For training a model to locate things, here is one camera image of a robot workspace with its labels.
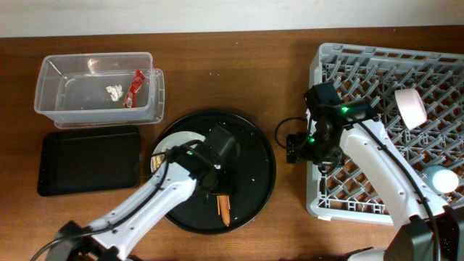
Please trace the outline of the orange carrot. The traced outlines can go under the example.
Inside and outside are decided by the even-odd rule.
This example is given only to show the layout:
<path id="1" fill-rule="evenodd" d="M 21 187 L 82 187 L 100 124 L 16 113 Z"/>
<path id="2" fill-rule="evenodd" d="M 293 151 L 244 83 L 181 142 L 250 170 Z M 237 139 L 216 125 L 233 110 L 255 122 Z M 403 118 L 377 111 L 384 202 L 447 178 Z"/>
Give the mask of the orange carrot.
<path id="1" fill-rule="evenodd" d="M 226 227 L 231 224 L 230 201 L 228 195 L 218 195 L 220 199 L 220 216 Z"/>

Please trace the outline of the white bowl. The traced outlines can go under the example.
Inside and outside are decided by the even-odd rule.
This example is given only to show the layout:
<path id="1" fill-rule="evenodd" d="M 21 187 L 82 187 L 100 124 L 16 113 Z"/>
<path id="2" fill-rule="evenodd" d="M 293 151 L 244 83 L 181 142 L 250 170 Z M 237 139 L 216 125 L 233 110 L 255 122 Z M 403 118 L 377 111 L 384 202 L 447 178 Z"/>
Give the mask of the white bowl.
<path id="1" fill-rule="evenodd" d="M 427 121 L 423 101 L 414 88 L 396 90 L 394 97 L 399 113 L 409 130 L 417 128 Z"/>

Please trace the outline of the red snack wrapper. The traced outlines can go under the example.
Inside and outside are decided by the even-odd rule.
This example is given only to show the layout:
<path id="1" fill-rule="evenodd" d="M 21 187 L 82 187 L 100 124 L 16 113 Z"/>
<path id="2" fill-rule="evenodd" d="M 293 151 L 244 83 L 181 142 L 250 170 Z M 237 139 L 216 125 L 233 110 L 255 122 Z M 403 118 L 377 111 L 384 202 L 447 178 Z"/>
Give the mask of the red snack wrapper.
<path id="1" fill-rule="evenodd" d="M 130 88 L 125 96 L 125 108 L 134 108 L 136 106 L 136 96 L 141 89 L 146 77 L 140 70 L 136 70 Z"/>

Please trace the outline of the light blue cup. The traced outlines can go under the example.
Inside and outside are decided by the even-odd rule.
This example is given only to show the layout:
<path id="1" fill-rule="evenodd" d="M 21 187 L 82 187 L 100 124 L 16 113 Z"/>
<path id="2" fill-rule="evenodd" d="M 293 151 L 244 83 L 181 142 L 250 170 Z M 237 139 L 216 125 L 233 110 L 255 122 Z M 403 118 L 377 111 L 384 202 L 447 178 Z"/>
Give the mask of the light blue cup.
<path id="1" fill-rule="evenodd" d="M 459 185 L 458 176 L 441 165 L 434 165 L 423 170 L 424 183 L 436 194 L 446 194 L 454 191 Z"/>

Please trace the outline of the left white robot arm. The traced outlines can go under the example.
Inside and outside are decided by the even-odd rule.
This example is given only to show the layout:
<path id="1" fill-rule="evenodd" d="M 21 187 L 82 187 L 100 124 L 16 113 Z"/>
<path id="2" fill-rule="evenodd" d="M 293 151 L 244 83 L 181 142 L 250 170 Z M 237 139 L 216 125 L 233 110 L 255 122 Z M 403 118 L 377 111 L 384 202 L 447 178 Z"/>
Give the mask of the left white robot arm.
<path id="1" fill-rule="evenodd" d="M 227 164 L 239 154 L 236 138 L 216 125 L 206 135 L 180 131 L 163 138 L 149 158 L 162 157 L 150 179 L 123 203 L 86 227 L 70 221 L 34 255 L 47 260 L 132 260 L 132 249 L 195 191 L 231 191 Z"/>

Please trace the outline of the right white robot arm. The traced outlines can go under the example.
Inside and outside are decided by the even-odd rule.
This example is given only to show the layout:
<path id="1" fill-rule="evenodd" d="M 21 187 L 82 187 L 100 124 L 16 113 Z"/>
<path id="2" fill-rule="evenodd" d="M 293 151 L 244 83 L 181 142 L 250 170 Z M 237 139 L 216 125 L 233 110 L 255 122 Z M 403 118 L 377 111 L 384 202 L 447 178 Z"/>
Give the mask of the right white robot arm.
<path id="1" fill-rule="evenodd" d="M 346 260 L 462 260 L 463 208 L 443 194 L 454 191 L 458 176 L 443 166 L 414 171 L 389 138 L 378 114 L 365 101 L 345 102 L 333 83 L 314 85 L 304 94 L 307 131 L 290 134 L 287 161 L 340 165 L 348 156 L 370 181 L 397 234 L 386 249 L 360 249 Z"/>

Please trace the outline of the clear plastic waste bin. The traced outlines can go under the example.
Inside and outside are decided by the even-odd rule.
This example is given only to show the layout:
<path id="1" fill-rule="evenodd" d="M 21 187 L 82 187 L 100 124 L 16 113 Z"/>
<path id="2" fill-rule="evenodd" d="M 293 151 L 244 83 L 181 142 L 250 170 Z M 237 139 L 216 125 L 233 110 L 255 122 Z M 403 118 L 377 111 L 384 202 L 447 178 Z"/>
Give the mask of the clear plastic waste bin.
<path id="1" fill-rule="evenodd" d="M 136 70 L 146 77 L 136 106 L 124 100 Z M 107 86 L 121 85 L 123 96 L 112 101 Z M 165 82 L 149 52 L 51 55 L 43 59 L 36 84 L 34 110 L 57 128 L 93 128 L 156 124 L 165 111 Z"/>

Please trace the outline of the left wooden chopstick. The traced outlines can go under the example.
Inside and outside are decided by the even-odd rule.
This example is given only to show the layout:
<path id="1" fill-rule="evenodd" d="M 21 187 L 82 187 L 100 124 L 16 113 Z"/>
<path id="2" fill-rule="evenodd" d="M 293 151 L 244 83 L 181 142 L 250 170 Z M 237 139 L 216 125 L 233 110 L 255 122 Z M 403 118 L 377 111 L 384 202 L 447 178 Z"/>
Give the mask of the left wooden chopstick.
<path id="1" fill-rule="evenodd" d="M 220 199 L 219 199 L 219 196 L 216 196 L 216 200 L 217 200 L 217 214 L 220 216 Z"/>

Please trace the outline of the round black serving tray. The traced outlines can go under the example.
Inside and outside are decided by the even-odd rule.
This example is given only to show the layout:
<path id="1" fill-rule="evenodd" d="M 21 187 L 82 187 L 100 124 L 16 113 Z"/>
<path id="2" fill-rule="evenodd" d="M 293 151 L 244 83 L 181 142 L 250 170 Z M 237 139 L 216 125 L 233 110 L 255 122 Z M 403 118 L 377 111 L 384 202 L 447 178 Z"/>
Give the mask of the round black serving tray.
<path id="1" fill-rule="evenodd" d="M 165 216 L 192 233 L 221 234 L 246 225 L 266 205 L 276 182 L 276 160 L 266 135 L 251 120 L 232 111 L 206 109 L 187 114 L 164 129 L 152 148 L 155 152 L 164 149 L 161 141 L 181 131 L 207 136 L 216 125 L 236 139 L 236 150 L 227 164 L 235 188 L 229 196 L 231 224 L 225 225 L 218 215 L 216 196 L 198 191 Z"/>

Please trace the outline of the grey plate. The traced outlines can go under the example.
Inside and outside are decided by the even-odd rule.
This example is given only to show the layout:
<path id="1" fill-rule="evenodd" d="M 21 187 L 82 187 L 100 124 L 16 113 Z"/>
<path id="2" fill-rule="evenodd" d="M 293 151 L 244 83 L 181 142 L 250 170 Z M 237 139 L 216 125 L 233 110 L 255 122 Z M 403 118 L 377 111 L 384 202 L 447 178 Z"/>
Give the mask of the grey plate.
<path id="1" fill-rule="evenodd" d="M 154 152 L 160 152 L 162 148 L 171 149 L 173 146 L 178 146 L 184 144 L 188 141 L 200 140 L 204 141 L 205 137 L 201 134 L 191 132 L 191 131 L 180 131 L 176 133 L 169 134 L 163 138 L 154 148 Z"/>

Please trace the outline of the peanut shell food scraps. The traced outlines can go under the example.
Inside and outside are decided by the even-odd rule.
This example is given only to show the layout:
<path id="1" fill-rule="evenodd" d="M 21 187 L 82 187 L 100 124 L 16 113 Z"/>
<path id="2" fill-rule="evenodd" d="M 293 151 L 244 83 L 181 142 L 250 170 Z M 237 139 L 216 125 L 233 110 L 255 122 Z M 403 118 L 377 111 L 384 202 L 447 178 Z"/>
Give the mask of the peanut shell food scraps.
<path id="1" fill-rule="evenodd" d="M 160 152 L 154 152 L 152 155 L 151 171 L 155 172 L 165 160 L 167 148 L 162 148 Z"/>

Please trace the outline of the crumpled white tissue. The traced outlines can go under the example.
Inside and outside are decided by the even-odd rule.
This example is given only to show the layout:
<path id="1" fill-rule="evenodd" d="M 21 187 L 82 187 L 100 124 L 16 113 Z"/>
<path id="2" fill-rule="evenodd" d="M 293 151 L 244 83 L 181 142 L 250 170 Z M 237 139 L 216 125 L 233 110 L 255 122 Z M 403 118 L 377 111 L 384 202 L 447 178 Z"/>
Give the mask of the crumpled white tissue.
<path id="1" fill-rule="evenodd" d="M 106 91 L 113 102 L 118 102 L 123 96 L 123 88 L 121 85 L 107 86 Z"/>

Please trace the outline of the black rectangular tray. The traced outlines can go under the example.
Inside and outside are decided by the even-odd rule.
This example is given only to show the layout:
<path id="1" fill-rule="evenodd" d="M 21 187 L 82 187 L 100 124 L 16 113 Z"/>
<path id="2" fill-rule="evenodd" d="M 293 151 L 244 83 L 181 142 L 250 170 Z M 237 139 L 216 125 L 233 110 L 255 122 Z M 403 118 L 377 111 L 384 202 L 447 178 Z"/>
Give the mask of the black rectangular tray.
<path id="1" fill-rule="evenodd" d="M 49 133 L 42 142 L 37 192 L 58 196 L 137 187 L 140 161 L 134 125 Z"/>

